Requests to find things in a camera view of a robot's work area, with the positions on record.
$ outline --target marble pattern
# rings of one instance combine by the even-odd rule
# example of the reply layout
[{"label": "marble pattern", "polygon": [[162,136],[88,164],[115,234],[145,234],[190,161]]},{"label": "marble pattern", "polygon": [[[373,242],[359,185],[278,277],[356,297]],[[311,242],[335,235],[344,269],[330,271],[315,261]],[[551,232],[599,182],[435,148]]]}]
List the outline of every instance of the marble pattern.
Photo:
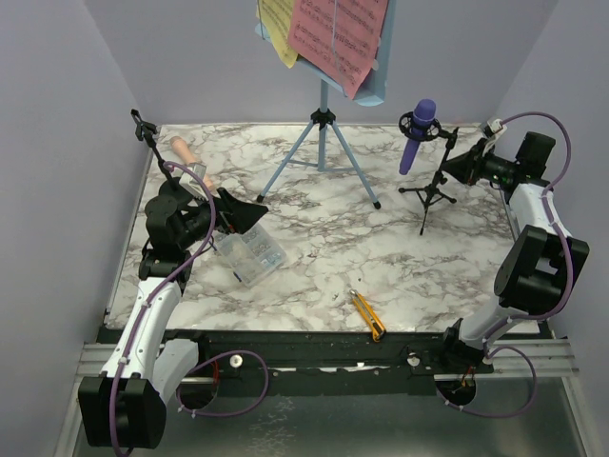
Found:
[{"label": "marble pattern", "polygon": [[[217,184],[252,201],[296,141],[302,125],[164,126],[159,151],[176,160],[169,138],[182,136]],[[184,300],[169,328],[236,330],[367,330],[348,300],[356,288],[389,331],[443,331],[489,299],[498,266],[512,245],[499,194],[452,178],[443,191],[458,199],[432,207],[419,236],[422,206],[398,187],[424,186],[440,162],[443,142],[421,146],[413,169],[400,176],[404,137],[395,126],[342,127],[383,204],[375,210],[357,174],[319,173],[288,165],[265,199],[262,220],[287,262],[252,289],[238,283],[219,254],[194,264]],[[316,161],[317,129],[295,159]],[[462,128],[453,155],[478,139]],[[333,132],[328,165],[348,167]],[[152,164],[107,324],[122,328],[133,306],[140,251],[147,239],[144,206],[163,177]],[[516,331],[534,332],[534,323]]]}]

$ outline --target yellow box cutter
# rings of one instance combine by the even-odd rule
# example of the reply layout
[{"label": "yellow box cutter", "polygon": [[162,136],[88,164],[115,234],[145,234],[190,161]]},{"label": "yellow box cutter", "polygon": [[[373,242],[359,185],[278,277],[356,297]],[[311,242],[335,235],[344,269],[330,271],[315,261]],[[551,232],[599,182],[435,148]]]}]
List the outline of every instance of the yellow box cutter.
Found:
[{"label": "yellow box cutter", "polygon": [[353,303],[355,304],[356,308],[372,330],[372,339],[378,343],[387,332],[383,323],[372,310],[372,307],[365,301],[365,299],[356,289],[353,288],[349,291],[349,293],[351,294],[351,298],[353,299]]}]

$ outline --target gray wall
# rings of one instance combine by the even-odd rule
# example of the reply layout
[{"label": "gray wall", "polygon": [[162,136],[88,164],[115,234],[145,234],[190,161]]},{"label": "gray wall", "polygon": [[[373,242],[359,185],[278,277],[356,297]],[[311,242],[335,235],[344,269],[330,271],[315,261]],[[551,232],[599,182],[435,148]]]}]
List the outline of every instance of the gray wall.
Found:
[{"label": "gray wall", "polygon": [[[331,91],[342,122],[396,123],[432,97],[446,121],[491,115],[556,0],[397,0],[386,102]],[[319,80],[254,34],[254,0],[86,0],[143,113],[164,123],[305,121]]]},{"label": "gray wall", "polygon": [[80,0],[3,2],[0,62],[0,455],[49,456],[146,151]]},{"label": "gray wall", "polygon": [[[591,253],[567,309],[554,324],[571,339],[607,451],[608,17],[607,2],[561,0],[499,108],[500,117],[530,109],[548,111],[559,117],[572,137],[573,161],[557,187],[555,202],[564,224],[574,236],[590,244]],[[527,130],[560,138],[560,132],[545,120],[521,120],[510,129],[498,147],[512,156]],[[563,162],[564,142],[560,140],[546,176],[556,176]]]}]

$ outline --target blue music stand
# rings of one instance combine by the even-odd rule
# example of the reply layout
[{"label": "blue music stand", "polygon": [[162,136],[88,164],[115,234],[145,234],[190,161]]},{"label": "blue music stand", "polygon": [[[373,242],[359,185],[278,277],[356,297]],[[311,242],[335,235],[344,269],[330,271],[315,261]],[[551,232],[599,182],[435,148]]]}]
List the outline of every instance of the blue music stand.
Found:
[{"label": "blue music stand", "polygon": [[[375,70],[373,69],[368,73],[368,75],[364,79],[362,85],[360,86],[360,88],[358,89],[358,91],[354,97],[354,102],[356,102],[357,104],[362,105],[364,107],[374,107],[374,106],[377,106],[377,105],[381,104],[382,102],[384,102],[384,93],[385,93],[385,86],[386,86],[386,81],[387,81],[387,71],[389,68],[389,50],[391,49],[391,33],[393,30],[393,18],[395,15],[395,7],[396,7],[396,0],[389,0],[388,5],[387,5],[387,12],[385,14],[385,18],[384,18],[384,22],[383,22],[383,30],[381,32],[381,43],[379,45],[379,48],[377,50],[377,55],[376,55],[376,61],[378,63],[378,66],[375,66],[376,69]],[[263,39],[265,39],[268,43],[270,43],[270,36],[264,26],[262,26],[261,24],[256,26],[256,33],[258,35],[262,36]],[[297,164],[297,165],[304,165],[306,167],[316,167],[317,171],[320,171],[320,172],[338,172],[338,171],[345,172],[345,171],[355,170],[358,173],[358,176],[360,176],[360,179],[362,180],[362,184],[365,187],[366,191],[368,192],[368,195],[370,196],[370,199],[372,200],[374,208],[380,209],[381,202],[379,202],[379,199],[374,194],[374,191],[370,187],[368,180],[366,179],[365,175],[363,174],[362,169],[360,168],[360,165],[358,164],[355,156],[353,155],[353,151],[351,150],[351,147],[347,144],[346,140],[344,139],[344,136],[341,133],[341,130],[339,129],[339,126],[336,122],[336,116],[327,107],[328,86],[332,86],[334,89],[339,90],[341,93],[343,93],[343,87],[341,86],[341,84],[334,81],[334,79],[330,78],[326,73],[321,71],[317,66],[313,65],[308,60],[304,59],[302,56],[299,56],[298,60],[296,61],[296,65],[300,65],[302,67],[307,67],[308,69],[313,71],[317,76],[319,76],[320,79],[322,80],[320,107],[319,107],[319,109],[317,109],[315,112],[313,112],[311,114],[310,121],[304,128],[303,133],[301,133],[301,136],[298,137],[298,140],[296,140],[296,143],[294,143],[294,146],[292,146],[292,149],[289,151],[287,156],[284,158],[281,165],[277,168],[277,170],[275,170],[275,173],[270,178],[270,181],[268,181],[268,183],[266,184],[263,191],[260,192],[260,195],[258,195],[258,198],[256,199],[256,201],[258,203],[263,202],[263,200],[266,197],[266,194],[268,193],[270,188],[273,186],[273,184],[275,183],[275,181],[277,180],[279,175],[282,173],[282,171],[284,170],[284,168],[287,164]],[[320,129],[317,163],[314,164],[311,162],[302,162],[300,160],[292,160],[293,155],[296,153],[296,151],[300,147],[301,143],[305,140],[306,136],[311,132],[311,130],[313,129],[313,127],[315,125],[319,125],[319,129]],[[337,138],[339,139],[339,142],[341,143],[341,146],[343,147],[344,153],[346,154],[346,156],[349,158],[349,161],[351,162],[352,168],[350,168],[350,169],[329,169],[325,166],[325,135],[327,132],[328,125],[331,126],[332,129],[334,130],[334,133],[336,134]]]}]

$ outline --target pink paper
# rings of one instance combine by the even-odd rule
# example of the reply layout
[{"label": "pink paper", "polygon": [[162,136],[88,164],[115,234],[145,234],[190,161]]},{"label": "pink paper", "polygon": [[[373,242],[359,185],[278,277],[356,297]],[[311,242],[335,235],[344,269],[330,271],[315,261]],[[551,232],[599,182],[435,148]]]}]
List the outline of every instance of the pink paper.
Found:
[{"label": "pink paper", "polygon": [[343,86],[353,100],[372,68],[388,0],[295,0],[287,42],[306,60]]}]

